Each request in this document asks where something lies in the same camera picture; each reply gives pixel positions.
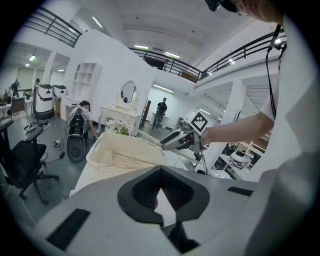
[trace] metal railing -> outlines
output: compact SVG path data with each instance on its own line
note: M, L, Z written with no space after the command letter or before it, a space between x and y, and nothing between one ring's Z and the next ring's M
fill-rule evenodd
M219 70L222 70L232 65L232 61L236 62L237 60L240 60L240 59L246 59L251 54L266 51L272 41L273 35L274 33L271 32L269 34L261 36L256 40L253 40L245 44L244 46L234 50L233 52L219 59L216 63L212 64L211 66L206 68L204 71L202 71L202 76L200 79L204 79L210 74L212 74L213 72L217 72ZM285 40L284 38L286 37L287 36L284 34L284 30L281 29L278 38Z
M244 46L219 59L216 63L212 64L204 71L200 71L199 69L187 63L184 63L178 59L173 59L161 53L137 48L129 49L143 58L150 66L181 76L196 83L199 80L210 76L212 73L232 65L232 62L236 62L240 59L246 59L248 56L258 52L266 51L270 45L270 42L272 41L273 35L274 33L272 32L245 44ZM284 34L284 30L281 29L278 38L285 41L286 37L287 36Z
M43 7L39 7L23 26L43 32L45 35L54 37L71 47L75 47L76 42L82 35L68 22Z
M146 61L150 66L156 67L164 72L175 74L194 83L198 82L202 76L201 70L178 59L173 59L169 56L154 51L136 48L129 49L135 52L139 57L143 58L143 60Z

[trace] black and white square marker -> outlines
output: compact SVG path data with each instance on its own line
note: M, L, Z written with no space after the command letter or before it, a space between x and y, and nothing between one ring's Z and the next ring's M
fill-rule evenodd
M202 130L205 128L206 124L208 123L208 120L200 113L196 114L194 119L191 121L191 124L199 131L202 132Z

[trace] chair seat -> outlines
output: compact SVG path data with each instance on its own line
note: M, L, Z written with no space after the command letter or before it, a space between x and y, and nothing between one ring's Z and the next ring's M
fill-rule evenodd
M46 152L47 146L44 144L37 144L38 146L38 158L41 159ZM14 146L12 152L21 161L26 172L28 174L33 173L36 170L35 166L35 152L32 143L21 140L17 145Z

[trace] white basket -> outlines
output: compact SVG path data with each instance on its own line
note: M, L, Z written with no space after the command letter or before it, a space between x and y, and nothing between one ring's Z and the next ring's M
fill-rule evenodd
M86 160L93 168L116 166L141 169L165 165L160 150L142 138L104 132L93 144Z

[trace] chair armrest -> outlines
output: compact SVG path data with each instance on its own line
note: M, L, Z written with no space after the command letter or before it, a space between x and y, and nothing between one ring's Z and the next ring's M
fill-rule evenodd
M42 133L42 131L44 130L43 127L38 127L33 133L31 133L26 139L26 142L31 143L32 141L36 140L37 137Z
M12 125L14 121L10 120L3 125L0 126L0 133L2 133L5 129L7 129L10 125Z

